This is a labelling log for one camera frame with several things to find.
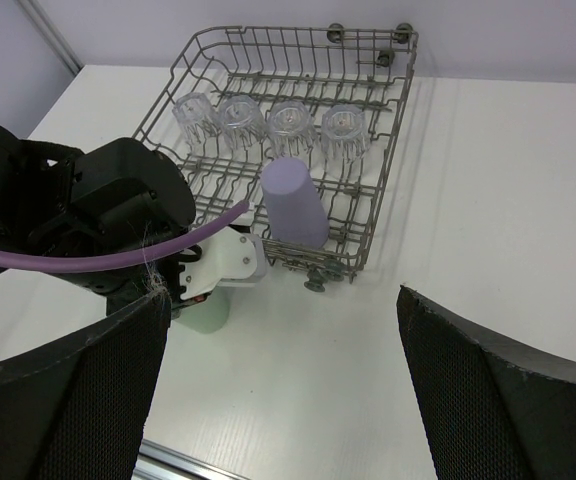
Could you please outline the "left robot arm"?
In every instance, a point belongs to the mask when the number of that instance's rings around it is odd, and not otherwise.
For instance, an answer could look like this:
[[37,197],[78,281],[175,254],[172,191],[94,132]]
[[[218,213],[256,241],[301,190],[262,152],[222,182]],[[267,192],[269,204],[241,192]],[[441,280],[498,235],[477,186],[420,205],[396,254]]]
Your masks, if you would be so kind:
[[186,234],[191,190],[165,154],[122,137],[88,153],[0,126],[0,250],[42,257],[141,251]]

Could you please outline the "green plastic cup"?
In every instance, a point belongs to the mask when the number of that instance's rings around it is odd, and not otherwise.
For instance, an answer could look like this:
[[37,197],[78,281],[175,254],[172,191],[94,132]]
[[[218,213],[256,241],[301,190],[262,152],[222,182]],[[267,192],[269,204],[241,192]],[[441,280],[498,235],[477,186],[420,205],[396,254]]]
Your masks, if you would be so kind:
[[227,322],[230,313],[230,297],[225,288],[217,287],[189,301],[172,313],[172,320],[200,334],[212,334]]

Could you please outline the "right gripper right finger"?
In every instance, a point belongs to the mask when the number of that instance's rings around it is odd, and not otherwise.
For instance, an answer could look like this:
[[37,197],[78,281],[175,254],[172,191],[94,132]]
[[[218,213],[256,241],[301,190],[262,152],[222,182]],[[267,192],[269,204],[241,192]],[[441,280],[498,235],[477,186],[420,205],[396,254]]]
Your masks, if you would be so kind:
[[440,479],[576,479],[576,362],[402,287],[399,334]]

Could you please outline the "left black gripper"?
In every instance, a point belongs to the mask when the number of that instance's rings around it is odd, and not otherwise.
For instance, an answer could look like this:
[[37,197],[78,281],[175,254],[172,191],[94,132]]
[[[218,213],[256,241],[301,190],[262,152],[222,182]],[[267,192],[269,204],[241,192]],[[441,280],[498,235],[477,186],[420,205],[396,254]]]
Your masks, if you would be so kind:
[[190,187],[165,154],[132,138],[85,153],[27,144],[27,250],[90,257],[139,250],[187,233]]

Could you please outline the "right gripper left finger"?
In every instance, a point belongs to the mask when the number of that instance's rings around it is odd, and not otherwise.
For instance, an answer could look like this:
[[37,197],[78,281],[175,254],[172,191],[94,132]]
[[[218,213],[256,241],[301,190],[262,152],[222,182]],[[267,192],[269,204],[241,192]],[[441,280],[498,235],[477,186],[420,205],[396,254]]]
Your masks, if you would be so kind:
[[0,361],[0,479],[131,478],[170,323],[144,296]]

